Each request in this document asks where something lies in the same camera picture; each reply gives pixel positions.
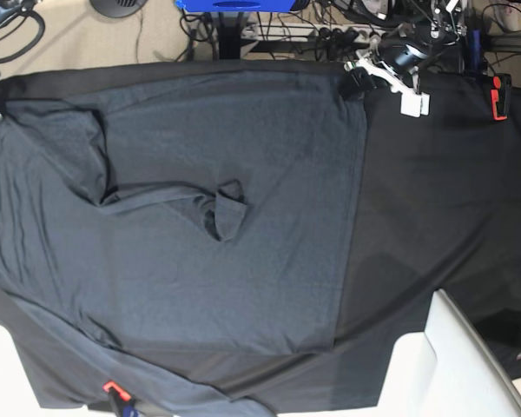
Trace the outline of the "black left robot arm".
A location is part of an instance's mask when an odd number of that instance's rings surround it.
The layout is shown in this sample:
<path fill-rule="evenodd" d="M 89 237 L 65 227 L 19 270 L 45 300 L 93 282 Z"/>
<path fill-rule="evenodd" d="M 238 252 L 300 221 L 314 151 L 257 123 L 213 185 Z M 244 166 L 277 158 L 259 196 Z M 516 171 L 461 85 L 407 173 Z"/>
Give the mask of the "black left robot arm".
<path fill-rule="evenodd" d="M 367 46 L 344 63 L 340 96 L 353 99 L 387 87 L 400 94 L 400 113 L 427 116 L 430 95 L 419 73 L 466 34 L 464 6 L 459 1 L 350 1 L 346 16 L 356 14 L 383 30 L 370 35 Z"/>

